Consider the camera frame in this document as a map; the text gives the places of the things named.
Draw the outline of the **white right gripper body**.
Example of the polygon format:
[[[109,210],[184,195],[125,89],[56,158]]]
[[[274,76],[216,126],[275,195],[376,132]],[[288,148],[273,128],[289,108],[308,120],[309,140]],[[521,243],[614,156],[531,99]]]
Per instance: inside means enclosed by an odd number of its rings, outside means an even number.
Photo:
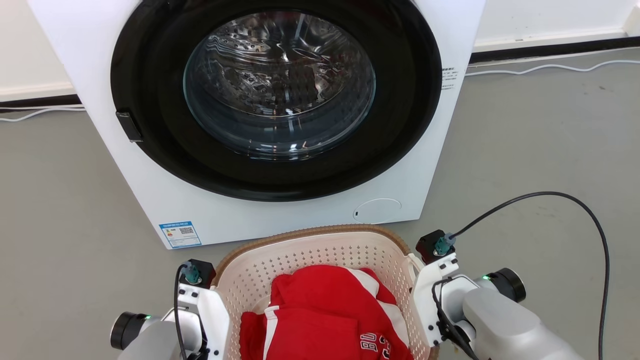
[[[420,332],[429,347],[439,346],[443,338],[448,337],[441,329],[446,323],[439,319],[434,297],[453,325],[462,324],[462,328],[471,331],[471,338],[475,337],[475,330],[466,321],[463,303],[468,292],[478,289],[479,285],[468,276],[457,273],[458,269],[457,255],[453,252],[423,266],[414,281],[414,314],[419,318]]]

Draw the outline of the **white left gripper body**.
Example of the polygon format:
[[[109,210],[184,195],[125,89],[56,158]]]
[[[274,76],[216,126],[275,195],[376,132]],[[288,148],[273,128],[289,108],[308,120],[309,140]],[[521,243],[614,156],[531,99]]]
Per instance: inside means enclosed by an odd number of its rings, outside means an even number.
[[[187,354],[206,353],[208,360],[226,358],[231,319],[215,290],[179,284],[177,319]]]

